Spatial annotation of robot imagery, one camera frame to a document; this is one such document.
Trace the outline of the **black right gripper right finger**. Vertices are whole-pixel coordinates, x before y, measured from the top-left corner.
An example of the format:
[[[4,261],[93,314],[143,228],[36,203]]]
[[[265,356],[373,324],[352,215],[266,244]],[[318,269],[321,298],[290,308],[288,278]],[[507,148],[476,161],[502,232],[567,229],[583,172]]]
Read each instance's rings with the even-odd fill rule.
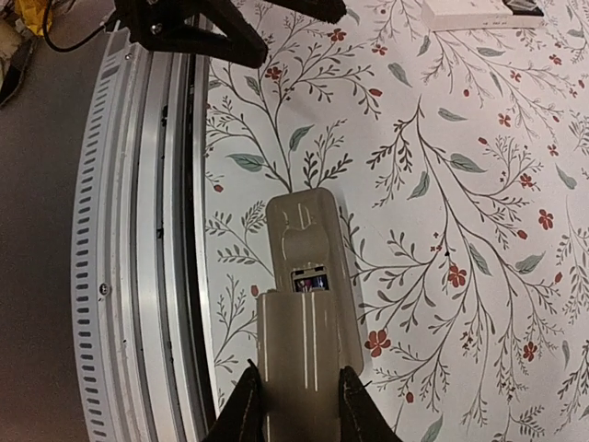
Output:
[[[340,370],[341,442],[401,442],[351,366]]]

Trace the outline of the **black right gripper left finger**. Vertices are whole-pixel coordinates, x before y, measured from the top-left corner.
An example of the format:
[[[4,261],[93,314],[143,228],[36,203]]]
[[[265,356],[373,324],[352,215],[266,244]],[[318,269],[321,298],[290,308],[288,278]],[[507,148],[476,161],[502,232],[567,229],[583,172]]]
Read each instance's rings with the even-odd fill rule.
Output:
[[[242,373],[225,407],[203,441],[263,441],[264,410],[261,392],[259,369],[253,361],[248,360],[248,367]]]

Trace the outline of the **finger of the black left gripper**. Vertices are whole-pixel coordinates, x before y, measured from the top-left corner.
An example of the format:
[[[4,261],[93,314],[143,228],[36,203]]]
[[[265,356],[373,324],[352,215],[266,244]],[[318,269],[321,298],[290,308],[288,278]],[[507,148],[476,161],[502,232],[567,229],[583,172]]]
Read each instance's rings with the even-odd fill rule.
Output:
[[[342,0],[275,0],[275,4],[331,24],[338,23],[346,15]]]
[[[130,41],[152,52],[198,54],[259,68],[268,47],[230,1],[116,0]]]

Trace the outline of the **small grey battery cover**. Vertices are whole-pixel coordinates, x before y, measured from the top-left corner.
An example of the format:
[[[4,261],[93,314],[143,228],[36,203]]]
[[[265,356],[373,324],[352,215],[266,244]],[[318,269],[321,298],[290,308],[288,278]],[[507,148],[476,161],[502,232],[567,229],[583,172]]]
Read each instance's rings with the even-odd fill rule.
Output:
[[[330,291],[268,292],[257,301],[266,441],[341,437],[337,313]]]

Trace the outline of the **small white remote control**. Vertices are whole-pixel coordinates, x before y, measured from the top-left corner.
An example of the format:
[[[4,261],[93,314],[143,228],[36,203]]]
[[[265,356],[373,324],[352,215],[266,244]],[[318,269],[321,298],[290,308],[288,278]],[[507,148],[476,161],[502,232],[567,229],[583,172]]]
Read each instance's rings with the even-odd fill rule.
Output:
[[[335,295],[340,361],[364,370],[355,298],[332,192],[316,188],[272,198],[266,207],[276,288]]]

